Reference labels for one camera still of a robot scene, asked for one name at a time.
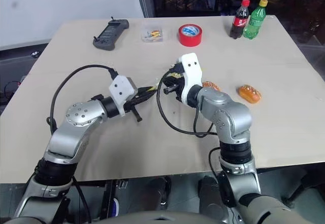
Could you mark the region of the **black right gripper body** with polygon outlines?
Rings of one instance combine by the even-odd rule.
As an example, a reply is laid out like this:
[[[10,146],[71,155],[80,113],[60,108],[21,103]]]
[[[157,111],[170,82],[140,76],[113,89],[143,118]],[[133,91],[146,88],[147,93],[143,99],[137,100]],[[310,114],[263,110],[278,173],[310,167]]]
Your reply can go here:
[[[181,100],[182,91],[185,86],[185,80],[184,80],[184,68],[182,63],[177,62],[175,65],[178,66],[178,73],[168,73],[167,75],[162,79],[163,84],[168,87],[173,84],[178,84],[178,91],[176,93],[176,100]]]

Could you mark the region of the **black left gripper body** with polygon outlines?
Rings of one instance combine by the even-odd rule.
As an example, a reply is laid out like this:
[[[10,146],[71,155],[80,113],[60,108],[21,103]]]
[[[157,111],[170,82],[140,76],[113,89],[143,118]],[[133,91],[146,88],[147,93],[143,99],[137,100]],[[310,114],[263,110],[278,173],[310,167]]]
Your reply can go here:
[[[125,112],[126,113],[132,112],[134,114],[137,122],[142,121],[142,117],[137,112],[135,106],[137,104],[140,104],[140,103],[144,102],[144,98],[145,98],[145,88],[144,87],[140,87],[138,89],[137,94],[130,101],[127,101],[125,103]]]

